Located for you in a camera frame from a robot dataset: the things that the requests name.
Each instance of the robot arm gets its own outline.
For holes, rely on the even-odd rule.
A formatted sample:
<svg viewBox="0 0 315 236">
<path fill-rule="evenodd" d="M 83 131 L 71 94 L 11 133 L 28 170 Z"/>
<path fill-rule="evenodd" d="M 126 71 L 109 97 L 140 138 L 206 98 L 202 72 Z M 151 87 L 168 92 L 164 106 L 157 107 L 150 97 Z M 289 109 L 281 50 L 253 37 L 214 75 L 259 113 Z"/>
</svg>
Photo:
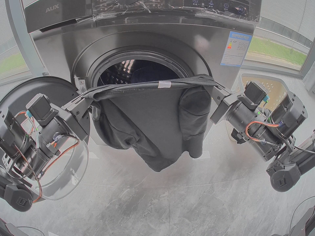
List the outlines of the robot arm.
<svg viewBox="0 0 315 236">
<path fill-rule="evenodd" d="M 312 137 L 302 144 L 303 148 L 295 146 L 293 132 L 308 117 L 305 106 L 295 94 L 289 92 L 266 116 L 258 108 L 262 100 L 268 99 L 262 84 L 251 81 L 239 92 L 231 92 L 220 84 L 204 87 L 218 104 L 210 120 L 215 124 L 227 120 L 233 125 L 232 136 L 239 144 L 248 141 L 265 161 L 274 158 L 266 171 L 275 190 L 289 190 L 302 174 L 315 166 Z M 14 209 L 27 211 L 33 202 L 42 200 L 41 193 L 38 196 L 30 191 L 31 184 L 26 178 L 39 183 L 68 137 L 77 143 L 87 137 L 79 121 L 92 102 L 83 93 L 60 108 L 50 103 L 45 95 L 37 94 L 26 105 L 29 121 L 33 117 L 39 124 L 34 127 L 35 140 L 8 109 L 0 113 L 0 148 L 5 152 L 4 167 L 0 167 L 0 197 Z"/>
</svg>

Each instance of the button icon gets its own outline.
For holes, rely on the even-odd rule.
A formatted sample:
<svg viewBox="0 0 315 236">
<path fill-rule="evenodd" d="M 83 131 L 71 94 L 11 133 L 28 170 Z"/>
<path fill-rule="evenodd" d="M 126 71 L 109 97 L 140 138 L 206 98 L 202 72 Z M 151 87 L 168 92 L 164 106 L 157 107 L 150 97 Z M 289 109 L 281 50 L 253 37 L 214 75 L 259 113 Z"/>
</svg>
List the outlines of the button icon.
<svg viewBox="0 0 315 236">
<path fill-rule="evenodd" d="M 244 6 L 239 6 L 239 7 L 238 7 L 238 12 L 241 13 L 241 14 L 243 14 L 243 13 L 245 12 Z"/>
</svg>

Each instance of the dark clothing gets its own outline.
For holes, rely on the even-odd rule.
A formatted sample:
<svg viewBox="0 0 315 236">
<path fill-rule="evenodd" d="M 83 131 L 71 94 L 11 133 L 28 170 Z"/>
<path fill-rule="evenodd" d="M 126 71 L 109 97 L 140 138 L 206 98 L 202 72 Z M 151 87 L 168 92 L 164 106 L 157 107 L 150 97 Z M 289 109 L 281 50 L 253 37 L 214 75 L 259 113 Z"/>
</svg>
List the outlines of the dark clothing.
<svg viewBox="0 0 315 236">
<path fill-rule="evenodd" d="M 170 166 L 184 151 L 202 155 L 211 96 L 212 77 L 199 75 L 171 81 L 107 85 L 90 89 L 92 117 L 97 133 L 109 146 L 133 147 L 154 171 Z"/>
</svg>

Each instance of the aux logo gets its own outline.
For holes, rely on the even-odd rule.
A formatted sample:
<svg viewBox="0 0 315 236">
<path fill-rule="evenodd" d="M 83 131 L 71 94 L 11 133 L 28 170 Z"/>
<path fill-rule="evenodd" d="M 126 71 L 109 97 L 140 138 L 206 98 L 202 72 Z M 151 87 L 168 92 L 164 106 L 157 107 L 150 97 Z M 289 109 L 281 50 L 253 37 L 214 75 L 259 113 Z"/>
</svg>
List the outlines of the aux logo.
<svg viewBox="0 0 315 236">
<path fill-rule="evenodd" d="M 47 9 L 46 9 L 46 13 L 49 12 L 49 11 L 52 11 L 52 10 L 54 10 L 54 9 L 59 9 L 59 4 L 54 5 L 53 7 L 47 8 Z"/>
</svg>

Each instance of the qr code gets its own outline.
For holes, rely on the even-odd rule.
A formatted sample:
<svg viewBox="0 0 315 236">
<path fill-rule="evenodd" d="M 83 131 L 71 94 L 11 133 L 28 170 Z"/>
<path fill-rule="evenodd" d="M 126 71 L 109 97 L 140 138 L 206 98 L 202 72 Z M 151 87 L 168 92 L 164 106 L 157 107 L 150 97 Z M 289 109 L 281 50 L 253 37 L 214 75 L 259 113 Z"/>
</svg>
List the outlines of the qr code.
<svg viewBox="0 0 315 236">
<path fill-rule="evenodd" d="M 238 51 L 246 51 L 247 49 L 247 45 L 248 45 L 248 42 L 238 42 L 238 47 L 237 47 L 237 50 Z"/>
</svg>

